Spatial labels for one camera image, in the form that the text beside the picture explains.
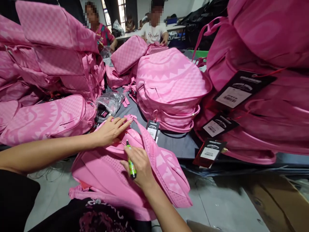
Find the gray floor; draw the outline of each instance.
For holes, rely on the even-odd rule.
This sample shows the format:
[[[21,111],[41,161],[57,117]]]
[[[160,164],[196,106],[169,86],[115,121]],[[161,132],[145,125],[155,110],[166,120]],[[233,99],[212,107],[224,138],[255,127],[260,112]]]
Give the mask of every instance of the gray floor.
[[[62,161],[54,165],[54,169],[49,168],[31,175],[32,178],[37,178],[41,190],[27,220],[25,231],[69,203],[69,188],[78,184],[70,173],[71,164],[71,161]],[[203,179],[191,173],[185,174],[191,187],[189,195],[193,206],[188,209],[177,209],[183,219],[226,232],[269,232],[236,179],[230,177]],[[159,225],[158,221],[153,221],[153,225]]]

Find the woman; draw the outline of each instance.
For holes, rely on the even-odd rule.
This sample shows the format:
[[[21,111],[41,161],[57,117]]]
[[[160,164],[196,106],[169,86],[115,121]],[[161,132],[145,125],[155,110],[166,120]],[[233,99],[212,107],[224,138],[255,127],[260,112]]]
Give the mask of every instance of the woman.
[[[101,51],[104,46],[110,46],[110,50],[115,51],[117,40],[110,30],[99,22],[99,14],[94,4],[92,2],[87,2],[85,4],[85,11],[91,25],[91,30],[97,34],[99,51]]]
[[[117,138],[131,124],[126,118],[109,117],[96,132],[68,138],[34,141],[0,152],[1,231],[24,231],[40,185],[26,177],[72,154],[121,143]],[[191,231],[156,182],[148,156],[141,148],[125,151],[138,173],[135,183],[142,189],[165,232]],[[128,162],[121,164],[129,173]],[[72,200],[67,206],[35,226],[33,231],[151,231],[151,223],[130,220],[123,211],[101,200]]]
[[[132,32],[135,30],[135,23],[133,21],[132,15],[128,15],[128,20],[126,21],[126,31]]]

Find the hand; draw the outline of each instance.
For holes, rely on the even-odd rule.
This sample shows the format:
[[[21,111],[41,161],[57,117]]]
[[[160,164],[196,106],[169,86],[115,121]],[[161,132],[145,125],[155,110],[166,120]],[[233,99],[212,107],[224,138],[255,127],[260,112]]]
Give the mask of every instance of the hand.
[[[114,44],[111,44],[109,49],[110,49],[112,52],[114,52],[114,51],[115,51],[115,45],[114,45]]]
[[[163,41],[160,43],[160,45],[167,45],[167,40],[163,39]]]
[[[142,148],[131,147],[130,149],[125,147],[125,152],[130,157],[136,169],[136,179],[134,180],[135,183],[143,191],[152,188],[156,184],[156,180],[152,174],[150,161],[146,151]],[[120,163],[130,175],[129,163],[125,160],[120,161]]]
[[[97,147],[109,146],[114,143],[121,144],[120,139],[117,137],[127,129],[132,120],[129,120],[123,124],[127,118],[115,118],[112,121],[113,118],[114,117],[109,117],[99,130],[90,134],[93,136],[92,139],[96,140]]]

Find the green marker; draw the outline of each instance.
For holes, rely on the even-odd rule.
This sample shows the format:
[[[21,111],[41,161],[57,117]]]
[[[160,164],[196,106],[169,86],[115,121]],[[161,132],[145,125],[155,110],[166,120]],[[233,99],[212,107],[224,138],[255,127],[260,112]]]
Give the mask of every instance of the green marker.
[[[126,146],[127,146],[129,149],[131,149],[131,146],[130,146],[128,140],[126,140]],[[136,178],[136,170],[135,170],[134,164],[133,164],[132,161],[130,160],[129,156],[128,156],[128,163],[129,163],[129,169],[130,169],[131,178],[132,178],[132,179],[135,179],[135,178]]]

